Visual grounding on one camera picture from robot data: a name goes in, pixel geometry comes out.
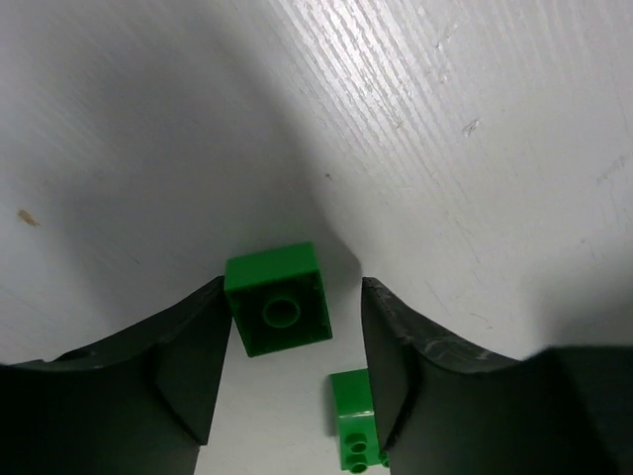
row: green lego brick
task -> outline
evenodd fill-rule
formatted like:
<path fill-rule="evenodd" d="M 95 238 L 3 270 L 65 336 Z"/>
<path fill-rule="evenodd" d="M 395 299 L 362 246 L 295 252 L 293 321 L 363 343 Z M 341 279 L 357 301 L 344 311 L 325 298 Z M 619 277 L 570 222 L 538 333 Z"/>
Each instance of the green lego brick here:
<path fill-rule="evenodd" d="M 389 467 L 389 457 L 378 443 L 367 369 L 332 374 L 330 379 L 338 419 L 341 469 L 363 473 L 371 465 Z"/>
<path fill-rule="evenodd" d="M 332 338 L 310 242 L 230 259 L 225 294 L 249 356 Z"/>

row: green cube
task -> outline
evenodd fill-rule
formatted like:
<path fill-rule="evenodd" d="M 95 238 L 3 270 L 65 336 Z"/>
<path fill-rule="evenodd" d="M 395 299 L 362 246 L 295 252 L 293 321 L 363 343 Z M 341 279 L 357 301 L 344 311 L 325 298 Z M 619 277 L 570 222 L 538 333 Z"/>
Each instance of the green cube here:
<path fill-rule="evenodd" d="M 380 450 L 374 401 L 367 369 L 331 374 L 338 421 L 340 468 L 363 473 L 371 465 L 389 467 L 387 453 Z"/>
<path fill-rule="evenodd" d="M 230 259 L 225 294 L 248 356 L 332 338 L 310 242 Z"/>

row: white surface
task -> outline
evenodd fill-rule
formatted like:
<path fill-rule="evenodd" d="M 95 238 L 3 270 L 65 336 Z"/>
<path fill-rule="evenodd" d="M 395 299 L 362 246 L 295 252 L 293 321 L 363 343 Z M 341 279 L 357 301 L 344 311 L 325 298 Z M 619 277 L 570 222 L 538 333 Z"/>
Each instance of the white surface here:
<path fill-rule="evenodd" d="M 249 360 L 233 334 L 198 473 L 317 475 L 338 472 L 325 377 L 364 365 L 361 267 L 511 356 L 633 341 L 632 15 L 3 1 L 0 360 L 53 358 L 230 256 L 311 239 L 335 339 Z"/>

